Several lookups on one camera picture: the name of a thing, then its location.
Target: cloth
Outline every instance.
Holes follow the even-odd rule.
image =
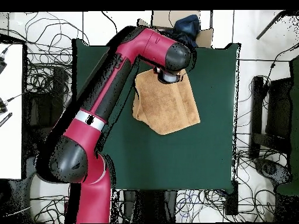
[[[195,42],[200,31],[200,23],[197,15],[190,15],[181,20],[177,20],[173,29],[165,30],[162,33],[170,34],[173,38],[198,47]]]
[[[171,84],[161,83],[152,69],[135,79],[133,117],[160,135],[200,122],[188,75],[184,69],[179,73],[182,80]]]

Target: silver band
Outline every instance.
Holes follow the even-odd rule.
[[[87,121],[90,119],[90,118],[93,118],[92,122],[89,124],[91,127],[94,127],[96,128],[97,130],[101,131],[105,125],[105,123],[94,117],[93,115],[90,115],[84,111],[78,111],[78,113],[76,114],[76,117],[75,117],[77,120],[80,120],[81,122],[84,122],[85,124],[87,124]]]

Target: black cable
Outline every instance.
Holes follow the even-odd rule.
[[[171,10],[169,11],[169,14],[168,14],[168,20],[169,20],[171,26],[173,27],[173,24],[171,23]]]
[[[117,33],[117,27],[116,27],[116,25],[115,25],[115,22],[114,21],[112,21],[112,19],[110,18],[110,17],[108,17],[108,15],[106,15],[105,13],[104,13],[104,11],[101,11],[101,13],[103,14],[103,15],[105,15],[112,23],[113,23],[113,25],[114,25],[114,27],[115,27],[115,31],[116,31],[116,33]]]

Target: black joint cover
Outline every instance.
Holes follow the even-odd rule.
[[[166,53],[165,69],[168,71],[180,71],[187,68],[190,59],[190,50],[185,45],[177,42]]]

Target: white floor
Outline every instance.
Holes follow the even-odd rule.
[[[248,86],[252,78],[256,75],[268,76],[270,66],[272,61],[275,59],[276,55],[298,42],[298,20],[294,18],[285,17],[283,20],[274,24],[270,30],[260,39],[257,40],[258,34],[267,26],[267,24],[274,18],[274,16],[279,13],[280,10],[214,10],[213,15],[213,48],[224,48],[227,44],[241,43],[241,53],[240,53],[240,66],[239,66],[239,101],[245,100],[250,96],[250,91]],[[76,30],[68,24],[64,24],[62,27],[62,33],[72,37],[72,38],[82,38],[89,43],[89,45],[105,45],[114,35],[115,27],[112,22],[108,20],[101,12],[51,12],[52,15],[58,17],[59,19],[65,19],[68,22],[76,26],[80,31]],[[25,14],[25,13],[11,13],[9,19],[9,28],[18,31],[23,36],[26,36],[25,24],[35,14]],[[150,23],[151,11],[138,11],[138,12],[108,12],[116,26],[117,30],[121,30],[127,25],[136,25],[137,19],[141,18],[144,21]],[[54,35],[59,33],[59,25],[50,26],[46,30],[46,34],[39,39],[41,32],[44,30],[48,23],[58,23],[55,17],[51,16],[49,13],[39,13],[36,19],[45,18],[42,23],[27,25],[26,30],[28,30],[28,39],[31,41],[38,41],[42,44],[49,44],[53,39]],[[202,29],[209,28],[210,15],[209,11],[202,11],[200,14]],[[87,38],[82,35],[81,31],[84,31]],[[12,32],[9,35],[17,37],[17,34]],[[70,47],[71,42],[66,37],[62,37],[59,43],[60,47]],[[38,52],[37,48],[30,45],[33,52]],[[290,76],[290,70],[288,67],[288,61],[299,55],[299,49],[294,51],[286,52],[281,55],[276,62],[275,68],[271,73],[271,80],[285,78]],[[248,111],[250,111],[251,105],[250,100],[242,102],[238,105],[238,116],[241,116]],[[246,125],[243,127],[238,127],[238,133],[249,133],[249,114],[243,116],[238,121],[238,126]],[[248,143],[249,135],[238,135],[237,146],[243,147],[239,149],[245,149],[246,145],[243,143]],[[253,200],[244,198],[252,197],[249,187],[244,183],[246,182],[252,189],[253,193],[261,189],[272,190],[270,182],[258,175],[257,172],[250,166],[246,169],[239,169],[238,172],[239,186],[239,211],[250,211],[253,209]],[[181,202],[196,202],[198,200],[198,191],[192,191],[191,197],[186,199],[186,193],[180,195],[178,201]],[[41,196],[52,196],[52,195],[67,195],[68,185],[53,185],[40,181],[37,177],[34,178],[31,197],[41,197]],[[268,192],[262,192],[257,196],[257,200],[261,204],[274,204],[273,196]],[[32,208],[33,213],[36,214],[41,210],[41,205],[34,202],[35,206]],[[237,221],[254,221],[255,215],[242,214],[237,216]],[[206,205],[195,204],[190,213],[179,213],[177,215],[178,222],[222,222],[222,215],[217,209],[213,209]]]

